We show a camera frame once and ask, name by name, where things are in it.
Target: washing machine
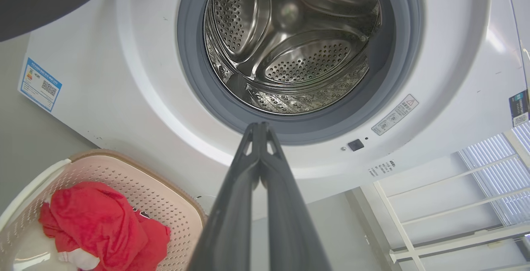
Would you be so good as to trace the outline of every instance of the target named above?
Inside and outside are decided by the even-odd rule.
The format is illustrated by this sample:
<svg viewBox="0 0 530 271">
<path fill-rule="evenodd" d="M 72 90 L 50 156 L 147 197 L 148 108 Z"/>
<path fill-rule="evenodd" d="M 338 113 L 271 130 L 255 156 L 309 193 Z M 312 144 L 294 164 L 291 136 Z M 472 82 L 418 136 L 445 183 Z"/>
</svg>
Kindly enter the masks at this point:
<svg viewBox="0 0 530 271">
<path fill-rule="evenodd" d="M 18 89 L 208 210 L 251 122 L 311 202 L 528 120 L 527 88 L 511 0 L 91 0 L 31 33 Z"/>
</svg>

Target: black sticker with qr code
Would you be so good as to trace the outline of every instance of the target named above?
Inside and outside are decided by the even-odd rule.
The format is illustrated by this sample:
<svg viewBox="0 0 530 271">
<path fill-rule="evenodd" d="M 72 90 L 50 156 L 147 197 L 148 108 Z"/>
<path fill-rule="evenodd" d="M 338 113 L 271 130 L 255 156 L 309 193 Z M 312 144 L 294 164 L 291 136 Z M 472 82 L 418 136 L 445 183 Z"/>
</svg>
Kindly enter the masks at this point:
<svg viewBox="0 0 530 271">
<path fill-rule="evenodd" d="M 528 89 L 510 97 L 511 121 L 513 127 L 528 121 Z"/>
</svg>

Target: red cloth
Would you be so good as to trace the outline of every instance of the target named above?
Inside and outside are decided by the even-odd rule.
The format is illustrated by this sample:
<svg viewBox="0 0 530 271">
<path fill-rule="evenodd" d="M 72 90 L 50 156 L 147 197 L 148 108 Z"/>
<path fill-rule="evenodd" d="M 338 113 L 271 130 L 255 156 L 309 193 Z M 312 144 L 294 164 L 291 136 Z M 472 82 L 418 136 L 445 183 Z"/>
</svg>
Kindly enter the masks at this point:
<svg viewBox="0 0 530 271">
<path fill-rule="evenodd" d="M 155 271 L 170 229 L 135 212 L 125 196 L 99 182 L 57 190 L 39 222 L 58 252 L 82 248 L 100 258 L 96 271 Z"/>
</svg>

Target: pink laundry basket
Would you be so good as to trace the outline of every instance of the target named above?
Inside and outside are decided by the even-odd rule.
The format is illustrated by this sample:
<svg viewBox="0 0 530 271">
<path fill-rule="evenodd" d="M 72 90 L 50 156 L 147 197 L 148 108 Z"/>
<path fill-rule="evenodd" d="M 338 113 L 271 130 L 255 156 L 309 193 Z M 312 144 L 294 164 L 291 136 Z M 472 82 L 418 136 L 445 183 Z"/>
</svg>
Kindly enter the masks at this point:
<svg viewBox="0 0 530 271">
<path fill-rule="evenodd" d="M 98 181 L 121 192 L 129 203 L 171 228 L 167 257 L 158 271 L 183 271 L 206 215 L 180 188 L 134 160 L 110 150 L 91 150 L 57 162 L 38 175 L 0 216 L 0 271 L 75 271 L 57 259 L 53 239 L 38 223 L 42 201 L 58 189 Z"/>
</svg>

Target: black square latch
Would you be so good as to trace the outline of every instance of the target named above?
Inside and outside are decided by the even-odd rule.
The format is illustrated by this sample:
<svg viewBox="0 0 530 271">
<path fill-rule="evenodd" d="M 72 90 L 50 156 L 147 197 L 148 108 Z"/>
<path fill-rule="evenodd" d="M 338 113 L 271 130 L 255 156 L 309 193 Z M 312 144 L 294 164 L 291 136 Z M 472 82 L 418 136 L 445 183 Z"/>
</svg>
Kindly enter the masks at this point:
<svg viewBox="0 0 530 271">
<path fill-rule="evenodd" d="M 356 139 L 355 141 L 350 141 L 348 143 L 348 146 L 350 147 L 350 149 L 352 149 L 352 151 L 357 151 L 364 147 L 360 139 Z"/>
</svg>

